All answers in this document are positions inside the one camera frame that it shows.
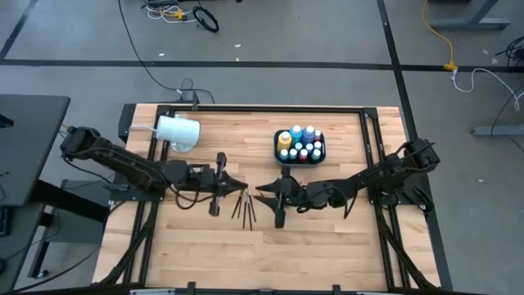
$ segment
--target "paint bottle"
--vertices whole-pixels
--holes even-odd
[[[315,141],[315,142],[320,141],[320,139],[321,139],[321,138],[320,138],[320,135],[322,135],[322,132],[320,132],[320,130],[315,130],[315,131],[314,131],[314,141]]]
[[[289,129],[289,133],[291,134],[291,145],[295,146],[296,143],[299,143],[302,139],[302,129],[299,125],[295,125]]]
[[[305,162],[308,159],[308,151],[305,149],[300,150],[300,154],[298,155],[298,160],[301,162]]]
[[[308,143],[305,145],[305,150],[310,154],[313,151],[313,144]]]
[[[295,148],[292,148],[289,150],[289,160],[295,160],[296,159],[296,155],[298,155],[298,152],[296,151]]]
[[[320,151],[319,150],[314,150],[313,153],[311,154],[311,160],[313,161],[318,161],[318,159],[320,159]]]
[[[283,149],[282,151],[280,151],[280,160],[285,161],[287,160],[287,157],[288,157],[287,149]]]
[[[277,152],[282,151],[283,149],[289,149],[291,146],[291,135],[289,132],[284,131],[278,136]]]
[[[313,149],[318,149],[320,152],[322,152],[322,143],[321,142],[314,142],[313,143]]]
[[[302,131],[302,144],[308,144],[308,143],[313,143],[313,140],[314,140],[314,128],[313,126],[307,126],[303,131]]]

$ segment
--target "black tray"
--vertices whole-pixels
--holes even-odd
[[[277,145],[278,145],[278,136],[280,133],[285,132],[289,130],[279,130],[275,133],[274,139],[273,139],[273,154],[275,156],[275,160],[277,160],[277,163],[279,165],[286,165],[290,167],[315,167],[316,165],[322,163],[324,159],[326,158],[326,141],[324,140],[324,134],[320,134],[320,143],[322,144],[322,154],[320,155],[320,158],[317,161],[312,161],[310,158],[308,158],[305,162],[300,162],[298,160],[298,155],[296,155],[295,160],[285,160],[282,161],[278,155],[277,152]]]

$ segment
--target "yellow cable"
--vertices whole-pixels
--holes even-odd
[[[433,32],[433,34],[435,34],[437,37],[441,38],[441,39],[444,39],[448,44],[449,44],[449,51],[451,53],[451,58],[449,59],[449,62],[447,64],[444,64],[444,68],[446,70],[457,70],[458,67],[455,65],[454,61],[453,61],[453,44],[451,43],[451,41],[449,41],[446,37],[442,36],[441,34],[439,34],[437,31],[435,31],[426,21],[426,6],[427,6],[427,0],[424,1],[424,8],[422,9],[422,21],[424,22],[424,25],[426,25],[426,27],[431,31]]]

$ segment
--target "wooden tabletop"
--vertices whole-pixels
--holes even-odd
[[[156,104],[138,104],[133,125],[152,127],[156,107]],[[406,140],[400,111],[397,107],[377,110],[386,154],[394,152]],[[291,169],[299,182],[347,178],[367,168],[359,117],[355,114],[238,111],[177,114],[199,120],[201,137],[188,153],[169,150],[168,159],[216,166],[217,152],[225,152],[228,158],[225,170],[248,183],[253,195],[258,194],[255,186],[279,177],[280,166],[273,157],[273,135],[276,130],[292,125],[313,125],[326,138],[327,158],[323,163],[315,168]],[[369,129],[374,143],[373,128]],[[127,149],[146,157],[150,139],[150,130],[134,129]],[[157,149],[158,159],[161,144]],[[274,213],[255,201],[257,222],[253,231],[242,229],[242,218],[231,219],[237,197],[238,193],[232,193],[222,199],[220,216],[212,217],[207,212],[208,202],[183,211],[168,191],[156,220],[147,286],[185,288],[187,282],[195,281],[198,288],[328,290],[333,284],[340,284],[343,290],[386,290],[375,213],[365,189],[359,192],[346,220],[342,217],[343,208],[330,207],[305,214],[289,208],[284,229],[275,229]],[[111,214],[93,281],[105,277],[128,247],[136,206],[135,202],[127,202]],[[406,252],[430,282],[440,285],[423,213],[415,206],[398,206],[397,211]],[[400,271],[391,248],[390,253],[395,282],[400,286]],[[141,257],[139,249],[134,280],[138,278]]]

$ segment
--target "gray floor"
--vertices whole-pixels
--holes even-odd
[[[28,2],[0,2],[0,43]],[[428,18],[468,14],[480,2],[465,7],[431,4]],[[140,5],[139,0],[123,0],[144,60],[390,62],[374,1],[328,0],[321,7],[312,0],[210,3],[208,8],[220,21],[219,34],[195,25],[150,20]],[[422,1],[386,0],[386,7],[402,64],[441,65],[449,60],[446,43],[420,20]],[[518,0],[494,7],[490,16],[513,19],[503,32],[445,32],[454,42],[455,61],[491,65],[494,52],[522,35],[523,8]],[[102,0],[39,0],[7,58],[134,60],[116,1]],[[497,65],[505,63],[496,59]],[[151,72],[171,86],[190,77],[195,87],[209,89],[218,103],[400,105],[395,77],[386,70],[155,68]],[[514,88],[524,82],[523,75],[500,77]],[[476,77],[473,93],[456,91],[448,73],[404,72],[404,78],[419,135],[436,142],[442,159],[430,180],[455,290],[519,293],[524,272],[524,154],[506,138],[470,135],[472,127],[491,124],[508,97],[507,90],[483,74]],[[458,83],[469,88],[470,75],[459,74]],[[72,99],[67,124],[92,126],[116,142],[116,124],[125,103],[177,99],[156,86],[143,69],[123,67],[0,66],[0,92],[67,95]],[[508,107],[500,123],[520,124],[521,118]],[[94,179],[65,166],[57,145],[44,168],[44,180],[59,184],[64,178]],[[94,163],[82,166],[110,174]],[[53,244],[44,265],[56,273],[95,247]],[[86,285],[94,265],[95,258],[41,288]],[[33,282],[22,275],[18,286]]]

